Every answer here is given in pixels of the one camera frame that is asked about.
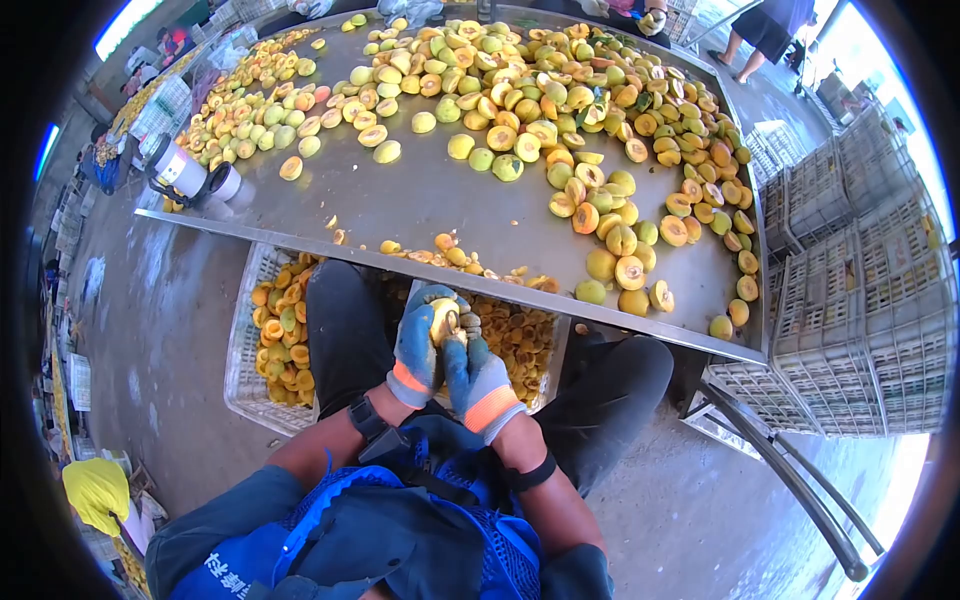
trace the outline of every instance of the yellow cloth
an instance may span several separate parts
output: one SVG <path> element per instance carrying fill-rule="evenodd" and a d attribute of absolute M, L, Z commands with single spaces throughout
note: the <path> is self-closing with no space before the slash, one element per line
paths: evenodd
<path fill-rule="evenodd" d="M 81 521 L 108 536 L 120 536 L 120 526 L 110 513 L 127 520 L 130 485 L 119 465 L 103 458 L 70 463 L 63 468 L 63 487 Z"/>

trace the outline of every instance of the hand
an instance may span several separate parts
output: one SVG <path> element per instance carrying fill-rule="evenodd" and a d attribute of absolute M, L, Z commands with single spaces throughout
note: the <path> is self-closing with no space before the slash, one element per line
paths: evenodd
<path fill-rule="evenodd" d="M 651 9 L 636 22 L 636 28 L 645 36 L 655 36 L 663 31 L 666 25 L 666 12 L 660 9 Z"/>
<path fill-rule="evenodd" d="M 578 0 L 580 8 L 590 16 L 602 16 L 610 18 L 610 4 L 605 0 Z"/>
<path fill-rule="evenodd" d="M 479 325 L 476 315 L 461 315 L 467 345 L 455 337 L 444 340 L 444 372 L 453 413 L 490 445 L 507 421 L 524 412 L 526 406 L 516 399 L 503 361 L 480 337 Z"/>
<path fill-rule="evenodd" d="M 443 365 L 437 363 L 437 349 L 430 339 L 433 307 L 430 302 L 450 298 L 460 304 L 461 313 L 470 305 L 445 285 L 425 285 L 407 301 L 396 332 L 394 369 L 387 373 L 387 387 L 396 399 L 414 410 L 426 406 L 444 382 Z"/>

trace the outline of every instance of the black watch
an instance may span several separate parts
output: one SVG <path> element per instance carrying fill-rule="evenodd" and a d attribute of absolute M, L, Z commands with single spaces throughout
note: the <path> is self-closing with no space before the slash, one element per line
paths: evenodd
<path fill-rule="evenodd" d="M 410 441 L 403 433 L 380 418 L 366 394 L 350 403 L 347 412 L 353 427 L 367 441 L 357 460 L 361 465 L 396 449 L 407 449 Z"/>
<path fill-rule="evenodd" d="M 507 480 L 507 485 L 510 486 L 511 492 L 526 492 L 550 478 L 553 471 L 557 470 L 557 460 L 548 449 L 546 451 L 546 458 L 543 459 L 540 466 L 528 473 L 521 473 L 515 468 L 505 468 L 503 470 L 504 477 Z"/>

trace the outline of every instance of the stainless steel table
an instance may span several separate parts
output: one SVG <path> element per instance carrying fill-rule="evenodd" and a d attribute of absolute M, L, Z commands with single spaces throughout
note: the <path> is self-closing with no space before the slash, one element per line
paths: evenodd
<path fill-rule="evenodd" d="M 496 7 L 495 20 L 512 26 L 520 20 L 527 26 L 536 21 L 541 28 L 558 31 L 578 20 L 516 6 Z M 363 56 L 367 32 L 384 29 L 382 19 L 373 11 L 364 11 L 369 23 L 350 33 L 340 25 L 351 13 L 338 14 L 299 26 L 324 27 L 294 46 L 299 56 L 315 57 L 309 43 L 318 36 L 326 46 L 317 61 L 317 71 L 310 77 L 296 77 L 296 86 L 308 83 L 333 86 L 348 78 L 357 65 L 369 65 Z M 475 18 L 473 6 L 448 6 L 446 18 Z M 723 83 L 709 65 L 688 55 L 674 53 L 644 40 L 636 40 L 637 49 L 662 58 L 703 81 L 720 97 L 721 109 L 736 121 L 736 112 L 728 102 Z M 664 242 L 655 246 L 657 266 L 647 277 L 647 285 L 665 279 L 676 297 L 672 313 L 650 310 L 647 318 L 617 310 L 616 291 L 607 294 L 603 306 L 572 298 L 577 282 L 588 277 L 585 268 L 587 253 L 602 244 L 594 235 L 574 233 L 567 219 L 553 216 L 547 202 L 556 191 L 546 181 L 543 159 L 527 163 L 523 175 L 512 183 L 503 183 L 492 173 L 477 173 L 465 161 L 446 154 L 446 143 L 454 133 L 466 132 L 485 146 L 486 132 L 470 132 L 462 123 L 438 124 L 427 134 L 411 132 L 413 114 L 432 111 L 440 96 L 425 98 L 401 94 L 399 110 L 378 123 L 387 127 L 389 139 L 403 145 L 403 155 L 396 162 L 381 165 L 373 162 L 372 150 L 356 141 L 358 132 L 348 123 L 333 130 L 322 130 L 323 147 L 304 161 L 303 173 L 296 181 L 278 175 L 280 164 L 297 153 L 296 143 L 282 150 L 258 152 L 247 160 L 235 163 L 244 178 L 245 189 L 227 204 L 207 205 L 200 210 L 184 210 L 179 214 L 151 209 L 138 209 L 137 214 L 180 225 L 232 235 L 253 241 L 275 244 L 303 252 L 341 258 L 423 279 L 439 281 L 568 315 L 611 324 L 623 329 L 646 333 L 664 341 L 699 348 L 731 358 L 767 362 L 766 333 L 768 293 L 766 278 L 759 275 L 760 298 L 751 303 L 750 321 L 742 335 L 725 342 L 707 335 L 709 320 L 724 314 L 727 304 L 736 297 L 734 290 L 740 274 L 735 254 L 729 252 L 720 238 L 704 227 L 701 240 L 695 245 L 673 248 Z M 307 116 L 322 114 L 325 105 L 312 108 Z M 665 213 L 666 195 L 680 189 L 683 174 L 679 167 L 665 168 L 654 153 L 643 163 L 632 163 L 621 142 L 604 133 L 585 133 L 584 150 L 603 153 L 600 168 L 605 174 L 618 169 L 631 172 L 636 178 L 637 192 L 632 197 L 639 208 L 640 219 L 659 223 Z M 763 219 L 757 218 L 759 197 L 750 169 L 741 169 L 739 177 L 754 189 L 756 202 L 747 212 L 756 224 L 754 248 L 760 265 L 766 264 Z M 332 243 L 327 221 L 337 216 L 338 228 L 347 231 L 344 246 Z M 527 276 L 546 274 L 561 284 L 559 294 L 547 294 L 522 286 L 481 276 L 380 254 L 384 240 L 395 240 L 405 249 L 433 249 L 438 233 L 456 229 L 460 247 L 479 253 L 485 268 L 506 275 L 511 269 L 526 265 Z M 367 250 L 359 250 L 365 244 Z"/>

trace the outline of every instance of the concrete floor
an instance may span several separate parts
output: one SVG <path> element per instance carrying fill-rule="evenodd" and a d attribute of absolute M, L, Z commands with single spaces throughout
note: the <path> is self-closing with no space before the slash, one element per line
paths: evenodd
<path fill-rule="evenodd" d="M 783 118 L 812 149 L 827 130 L 792 96 L 792 82 L 784 67 L 767 64 L 750 88 L 730 88 L 745 132 L 757 120 Z M 279 436 L 223 402 L 248 243 L 133 217 L 142 185 L 131 176 L 96 203 L 70 301 L 82 322 L 78 352 L 92 367 L 96 445 L 141 460 L 157 498 L 178 516 L 262 465 Z M 871 522 L 896 442 L 795 438 Z M 773 472 L 687 428 L 667 402 L 588 504 L 610 548 L 619 598 L 826 598 L 843 579 Z"/>

